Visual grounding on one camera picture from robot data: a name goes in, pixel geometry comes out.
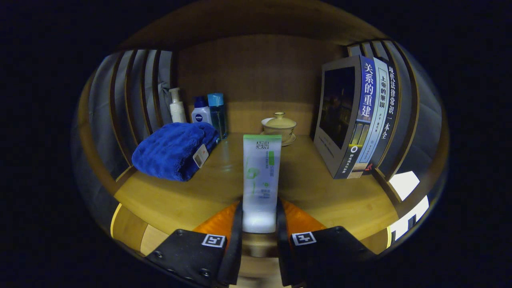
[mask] book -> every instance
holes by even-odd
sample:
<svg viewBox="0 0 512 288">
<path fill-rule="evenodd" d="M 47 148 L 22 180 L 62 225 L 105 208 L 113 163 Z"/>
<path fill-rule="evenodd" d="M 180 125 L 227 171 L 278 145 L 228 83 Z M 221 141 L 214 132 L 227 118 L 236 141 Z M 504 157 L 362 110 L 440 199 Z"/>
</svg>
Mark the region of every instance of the book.
<svg viewBox="0 0 512 288">
<path fill-rule="evenodd" d="M 360 55 L 322 65 L 313 142 L 334 179 L 347 178 L 368 138 L 375 106 L 374 71 L 374 60 Z"/>
<path fill-rule="evenodd" d="M 396 69 L 385 59 L 381 58 L 381 61 L 387 63 L 388 65 L 388 76 L 389 76 L 389 97 L 388 97 L 388 105 L 386 109 L 386 117 L 383 122 L 383 128 L 379 135 L 378 144 L 373 152 L 372 157 L 370 158 L 370 162 L 367 164 L 365 170 L 363 171 L 363 175 L 371 174 L 372 170 L 379 165 L 381 160 L 383 159 L 384 151 L 386 150 L 391 132 L 393 131 L 393 127 L 395 126 L 397 105 L 398 105 L 398 79 L 396 78 Z"/>
<path fill-rule="evenodd" d="M 372 121 L 370 124 L 370 130 L 368 137 L 366 137 L 365 143 L 361 149 L 361 152 L 356 160 L 356 163 L 348 175 L 347 178 L 359 178 L 367 168 L 373 153 L 375 152 L 375 148 L 377 147 L 380 135 L 384 128 L 384 121 L 386 118 L 386 112 L 388 110 L 389 104 L 389 75 L 388 75 L 388 65 L 374 58 L 375 62 L 375 109 L 373 109 Z"/>
</svg>

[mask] folded towel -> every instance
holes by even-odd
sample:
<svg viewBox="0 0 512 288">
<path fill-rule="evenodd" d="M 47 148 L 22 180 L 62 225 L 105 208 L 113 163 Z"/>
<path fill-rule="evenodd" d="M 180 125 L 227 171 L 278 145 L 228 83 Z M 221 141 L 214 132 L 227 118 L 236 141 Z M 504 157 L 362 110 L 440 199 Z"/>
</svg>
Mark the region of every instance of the folded towel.
<svg viewBox="0 0 512 288">
<path fill-rule="evenodd" d="M 169 180 L 188 181 L 198 170 L 192 156 L 205 144 L 211 153 L 219 133 L 210 124 L 170 123 L 142 141 L 132 155 L 139 171 Z"/>
</svg>

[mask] screw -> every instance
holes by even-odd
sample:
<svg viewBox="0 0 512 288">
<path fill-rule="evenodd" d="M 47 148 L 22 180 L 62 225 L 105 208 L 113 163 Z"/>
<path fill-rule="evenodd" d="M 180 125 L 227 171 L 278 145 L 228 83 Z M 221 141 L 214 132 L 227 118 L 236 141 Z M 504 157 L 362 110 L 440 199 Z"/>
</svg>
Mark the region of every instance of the screw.
<svg viewBox="0 0 512 288">
<path fill-rule="evenodd" d="M 201 274 L 201 276 L 205 278 L 208 278 L 210 277 L 210 270 L 202 268 L 201 270 L 199 270 L 199 274 Z"/>
</svg>

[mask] towel tag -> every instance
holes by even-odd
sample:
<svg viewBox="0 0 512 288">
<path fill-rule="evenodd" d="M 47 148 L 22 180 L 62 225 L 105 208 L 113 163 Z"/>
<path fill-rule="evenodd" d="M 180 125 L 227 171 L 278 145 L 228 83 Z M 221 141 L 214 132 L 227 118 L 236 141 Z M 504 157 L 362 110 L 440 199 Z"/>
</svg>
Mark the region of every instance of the towel tag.
<svg viewBox="0 0 512 288">
<path fill-rule="evenodd" d="M 210 156 L 208 154 L 208 150 L 206 149 L 206 146 L 203 144 L 199 146 L 199 149 L 194 153 L 193 159 L 194 162 L 197 164 L 197 167 L 201 168 L 203 167 L 204 162 L 206 159 Z"/>
</svg>

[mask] facial cleanser tube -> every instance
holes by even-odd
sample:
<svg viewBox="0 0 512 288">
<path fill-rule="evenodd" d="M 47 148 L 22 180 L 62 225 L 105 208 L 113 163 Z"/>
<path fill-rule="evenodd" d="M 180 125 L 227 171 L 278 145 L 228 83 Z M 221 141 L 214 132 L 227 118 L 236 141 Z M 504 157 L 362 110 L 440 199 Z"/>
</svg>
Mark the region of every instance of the facial cleanser tube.
<svg viewBox="0 0 512 288">
<path fill-rule="evenodd" d="M 244 232 L 275 232 L 281 138 L 244 135 Z"/>
</svg>

